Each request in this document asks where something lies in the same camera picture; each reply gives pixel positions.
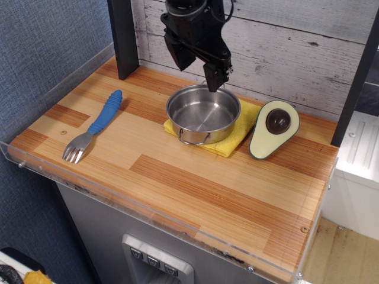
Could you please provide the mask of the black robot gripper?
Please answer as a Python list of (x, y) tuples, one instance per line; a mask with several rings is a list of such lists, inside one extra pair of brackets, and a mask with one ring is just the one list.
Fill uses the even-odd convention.
[(165, 43), (180, 71), (202, 60), (208, 90), (216, 92), (233, 71), (231, 52), (221, 31), (231, 19), (222, 5), (167, 5), (160, 16)]

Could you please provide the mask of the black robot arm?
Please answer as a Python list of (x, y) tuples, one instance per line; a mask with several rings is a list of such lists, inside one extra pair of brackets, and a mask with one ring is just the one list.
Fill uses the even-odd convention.
[(204, 62), (210, 92), (216, 92), (232, 72), (231, 52), (221, 31), (233, 14), (228, 15), (223, 1), (166, 1), (160, 17), (165, 24), (165, 43), (177, 67), (183, 71), (196, 59)]

